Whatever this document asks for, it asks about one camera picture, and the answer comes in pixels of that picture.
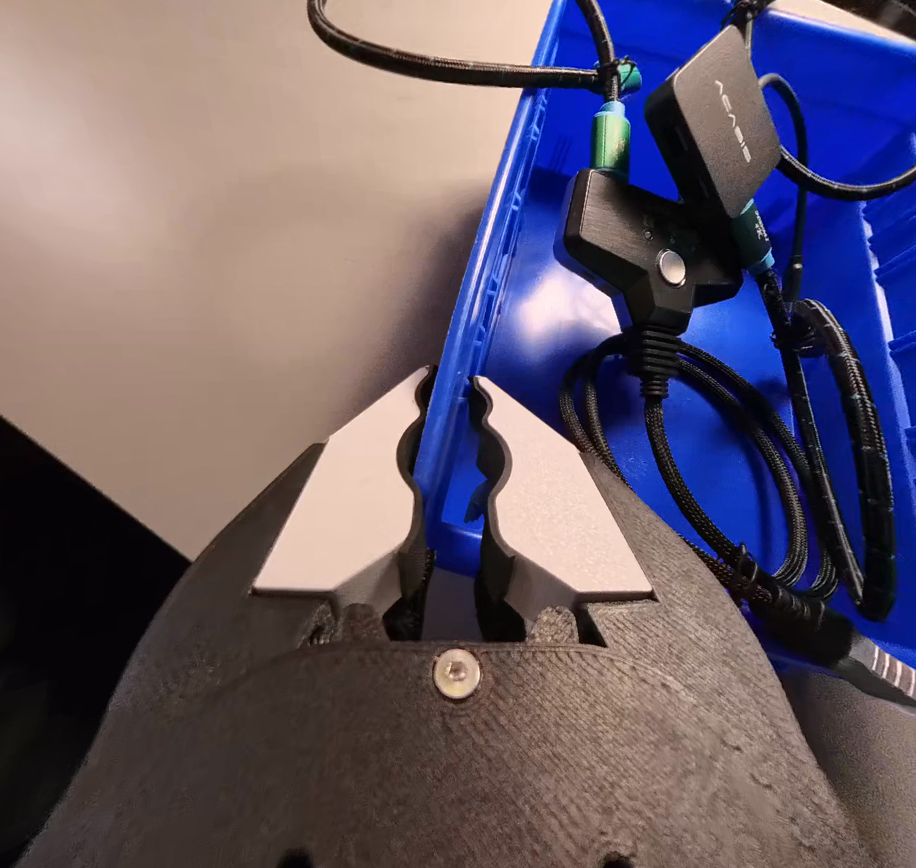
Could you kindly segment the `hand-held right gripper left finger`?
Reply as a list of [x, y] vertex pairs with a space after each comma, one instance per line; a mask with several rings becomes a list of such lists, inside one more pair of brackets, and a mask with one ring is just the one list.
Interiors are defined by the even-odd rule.
[[428, 548], [413, 467], [436, 372], [411, 373], [323, 443], [254, 593], [391, 607], [418, 592]]

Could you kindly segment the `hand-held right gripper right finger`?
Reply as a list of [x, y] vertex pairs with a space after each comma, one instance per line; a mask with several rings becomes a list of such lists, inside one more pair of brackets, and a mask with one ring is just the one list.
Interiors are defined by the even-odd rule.
[[575, 445], [485, 376], [472, 378], [468, 405], [487, 485], [487, 599], [513, 610], [650, 599], [650, 581]]

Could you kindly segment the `blue plastic bin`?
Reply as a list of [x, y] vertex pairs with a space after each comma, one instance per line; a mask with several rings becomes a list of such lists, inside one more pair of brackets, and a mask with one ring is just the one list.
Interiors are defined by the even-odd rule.
[[[664, 198], [672, 182], [644, 119], [647, 96], [714, 37], [725, 0], [598, 0], [617, 51], [639, 67], [626, 101], [631, 180]], [[778, 73], [800, 100], [811, 167], [871, 184], [914, 164], [914, 43], [831, 26], [770, 7], [754, 29], [757, 72]], [[482, 519], [470, 519], [484, 479], [468, 414], [471, 378], [485, 376], [561, 434], [562, 378], [619, 332], [609, 297], [553, 252], [564, 195], [587, 166], [598, 101], [588, 93], [524, 93], [491, 190], [446, 338], [418, 472], [432, 543], [444, 568], [479, 567]], [[811, 197], [801, 297], [823, 303], [862, 362], [892, 473], [897, 599], [885, 622], [862, 619], [840, 589], [832, 605], [891, 656], [914, 666], [914, 187], [859, 203]], [[752, 443], [680, 379], [665, 423], [683, 479], [716, 525], [762, 568], [782, 562], [786, 525]]]

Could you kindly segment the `dark grey usb hub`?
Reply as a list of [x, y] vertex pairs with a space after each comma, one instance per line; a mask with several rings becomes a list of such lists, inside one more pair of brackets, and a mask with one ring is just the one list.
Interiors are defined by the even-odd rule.
[[781, 160], [781, 145], [741, 31], [720, 31], [652, 92], [645, 118], [681, 198], [734, 220]]

